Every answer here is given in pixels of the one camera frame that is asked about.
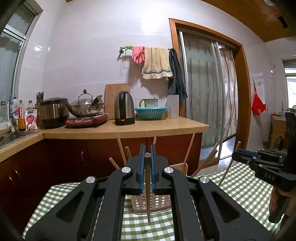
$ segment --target red bag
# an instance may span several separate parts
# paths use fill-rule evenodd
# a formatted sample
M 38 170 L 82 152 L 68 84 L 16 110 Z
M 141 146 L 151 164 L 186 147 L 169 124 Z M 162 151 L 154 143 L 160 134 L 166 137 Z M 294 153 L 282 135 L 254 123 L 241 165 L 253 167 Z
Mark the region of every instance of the red bag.
M 263 111 L 268 111 L 267 105 L 263 104 L 257 95 L 256 87 L 254 85 L 255 95 L 252 104 L 252 111 L 254 115 L 260 115 Z

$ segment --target scissors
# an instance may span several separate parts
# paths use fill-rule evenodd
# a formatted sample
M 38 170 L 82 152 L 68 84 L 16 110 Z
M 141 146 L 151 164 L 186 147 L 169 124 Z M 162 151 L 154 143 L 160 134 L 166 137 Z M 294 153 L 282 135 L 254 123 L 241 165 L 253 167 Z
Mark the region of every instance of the scissors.
M 43 91 L 38 91 L 36 94 L 36 104 L 39 105 L 41 101 L 43 101 L 44 98 L 44 92 Z

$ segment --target window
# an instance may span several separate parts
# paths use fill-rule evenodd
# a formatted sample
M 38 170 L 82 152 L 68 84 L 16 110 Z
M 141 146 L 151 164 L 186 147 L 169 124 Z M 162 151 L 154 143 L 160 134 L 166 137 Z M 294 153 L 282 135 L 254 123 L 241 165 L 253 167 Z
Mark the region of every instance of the window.
M 284 60 L 285 76 L 288 89 L 288 107 L 296 105 L 296 59 Z
M 9 95 L 18 92 L 18 75 L 25 53 L 26 43 L 36 24 L 36 16 L 42 12 L 33 0 L 27 0 L 13 14 L 0 35 L 0 101 L 7 103 Z

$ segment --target pink rubber glove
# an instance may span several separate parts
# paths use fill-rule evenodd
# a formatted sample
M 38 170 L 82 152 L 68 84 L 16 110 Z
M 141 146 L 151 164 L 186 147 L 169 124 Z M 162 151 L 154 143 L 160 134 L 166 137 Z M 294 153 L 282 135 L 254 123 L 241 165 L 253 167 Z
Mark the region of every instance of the pink rubber glove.
M 133 61 L 137 64 L 140 64 L 145 59 L 145 51 L 144 47 L 133 47 L 133 54 L 132 54 Z

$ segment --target rice cooker lid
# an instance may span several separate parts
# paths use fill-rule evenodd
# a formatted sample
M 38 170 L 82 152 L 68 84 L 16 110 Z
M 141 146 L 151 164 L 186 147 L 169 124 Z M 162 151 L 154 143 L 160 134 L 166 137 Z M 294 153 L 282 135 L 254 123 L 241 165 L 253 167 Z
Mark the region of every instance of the rice cooker lid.
M 50 99 L 46 99 L 40 102 L 40 106 L 44 105 L 51 105 L 51 104 L 68 104 L 68 99 L 67 98 L 62 98 L 62 97 L 54 97 Z

